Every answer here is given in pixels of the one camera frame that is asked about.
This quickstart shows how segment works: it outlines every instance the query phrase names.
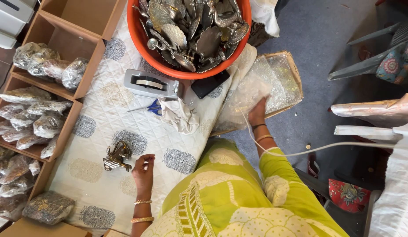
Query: scissors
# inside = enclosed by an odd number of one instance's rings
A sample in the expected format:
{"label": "scissors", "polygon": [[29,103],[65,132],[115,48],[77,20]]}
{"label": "scissors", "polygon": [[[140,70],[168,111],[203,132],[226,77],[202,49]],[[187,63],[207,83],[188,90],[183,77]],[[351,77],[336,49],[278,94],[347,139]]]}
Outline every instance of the scissors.
{"label": "scissors", "polygon": [[160,106],[160,102],[159,100],[155,100],[150,106],[148,106],[147,108],[141,108],[141,109],[134,109],[134,110],[130,110],[127,111],[127,113],[129,112],[138,112],[138,111],[150,111],[153,112],[154,114],[161,116],[162,112],[161,112],[161,106]]}

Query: hand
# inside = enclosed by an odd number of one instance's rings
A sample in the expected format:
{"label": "hand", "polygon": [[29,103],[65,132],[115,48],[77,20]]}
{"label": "hand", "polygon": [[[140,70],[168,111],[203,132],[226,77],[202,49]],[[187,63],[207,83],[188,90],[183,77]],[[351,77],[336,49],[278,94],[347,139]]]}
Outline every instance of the hand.
{"label": "hand", "polygon": [[255,126],[258,124],[265,124],[264,116],[265,116],[265,102],[267,101],[268,97],[261,99],[257,105],[249,112],[248,119],[251,126]]}
{"label": "hand", "polygon": [[132,176],[137,186],[137,200],[150,200],[153,187],[154,154],[142,155],[135,162]]}

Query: floral cushion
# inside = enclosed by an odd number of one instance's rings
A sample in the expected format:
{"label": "floral cushion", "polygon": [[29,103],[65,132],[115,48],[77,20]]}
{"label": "floral cushion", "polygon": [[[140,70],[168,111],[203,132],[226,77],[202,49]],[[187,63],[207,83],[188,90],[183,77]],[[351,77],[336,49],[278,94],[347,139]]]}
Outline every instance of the floral cushion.
{"label": "floral cushion", "polygon": [[338,207],[353,213],[362,211],[371,195],[369,190],[334,179],[328,179],[328,192]]}
{"label": "floral cushion", "polygon": [[391,51],[381,62],[376,77],[400,84],[408,73],[408,43]]}

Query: gold bangle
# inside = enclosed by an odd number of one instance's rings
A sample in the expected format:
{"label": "gold bangle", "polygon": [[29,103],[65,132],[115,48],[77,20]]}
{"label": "gold bangle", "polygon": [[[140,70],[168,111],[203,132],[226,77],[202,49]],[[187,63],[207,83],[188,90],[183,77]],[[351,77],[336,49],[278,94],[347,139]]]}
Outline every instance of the gold bangle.
{"label": "gold bangle", "polygon": [[152,202],[153,202],[153,201],[151,201],[151,200],[148,200],[148,201],[138,200],[138,201],[134,202],[134,204],[137,205],[137,204],[152,203]]}
{"label": "gold bangle", "polygon": [[147,221],[154,221],[154,217],[140,217],[140,218],[133,218],[131,223],[138,223],[138,222],[147,222]]}
{"label": "gold bangle", "polygon": [[271,136],[270,134],[269,134],[269,135],[264,135],[264,136],[259,137],[259,138],[256,140],[256,142],[259,143],[262,139],[267,138],[267,137],[273,138],[273,136]]}

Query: orange bucket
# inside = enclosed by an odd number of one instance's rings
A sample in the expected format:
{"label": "orange bucket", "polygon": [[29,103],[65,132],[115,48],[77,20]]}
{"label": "orange bucket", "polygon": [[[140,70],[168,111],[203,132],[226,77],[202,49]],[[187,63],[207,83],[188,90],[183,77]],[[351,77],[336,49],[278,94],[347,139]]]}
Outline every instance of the orange bucket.
{"label": "orange bucket", "polygon": [[249,31],[245,35],[245,37],[239,42],[238,47],[228,60],[221,62],[213,69],[210,69],[204,73],[182,72],[172,69],[170,64],[166,62],[156,50],[151,50],[147,47],[148,37],[145,35],[144,29],[138,20],[142,16],[137,10],[135,10],[132,7],[132,5],[139,6],[138,0],[128,0],[127,17],[129,33],[131,34],[132,41],[134,42],[134,45],[141,54],[141,56],[143,56],[143,58],[151,66],[153,66],[160,72],[181,79],[193,80],[207,78],[216,75],[217,73],[223,71],[228,66],[230,66],[236,60],[236,58],[239,57],[245,45],[247,44],[249,33],[251,32],[251,6],[249,5],[249,0],[236,0],[236,1],[239,5],[239,8],[242,11],[242,18],[249,24]]}

